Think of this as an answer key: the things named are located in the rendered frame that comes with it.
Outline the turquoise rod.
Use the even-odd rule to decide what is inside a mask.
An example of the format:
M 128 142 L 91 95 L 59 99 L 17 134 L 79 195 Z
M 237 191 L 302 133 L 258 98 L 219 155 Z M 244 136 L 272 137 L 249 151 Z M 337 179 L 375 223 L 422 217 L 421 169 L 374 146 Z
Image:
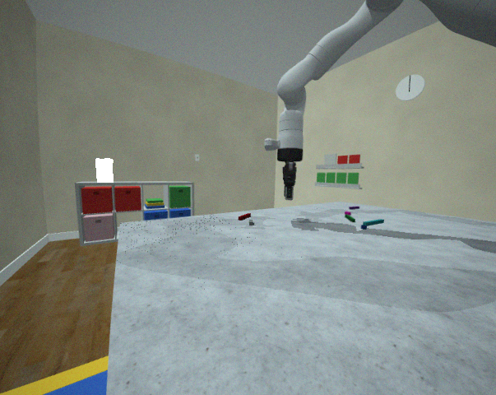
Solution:
M 363 225 L 375 225 L 375 224 L 380 224 L 384 223 L 384 220 L 379 219 L 379 220 L 374 220 L 374 221 L 365 221 L 363 222 Z

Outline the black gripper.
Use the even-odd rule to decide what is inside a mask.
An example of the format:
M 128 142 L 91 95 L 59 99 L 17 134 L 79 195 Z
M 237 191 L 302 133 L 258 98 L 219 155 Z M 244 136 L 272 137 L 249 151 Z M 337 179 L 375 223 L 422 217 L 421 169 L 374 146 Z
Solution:
M 285 200 L 293 200 L 294 183 L 296 179 L 295 162 L 303 159 L 303 149 L 300 148 L 281 148 L 277 150 L 277 160 L 284 161 L 283 180 Z

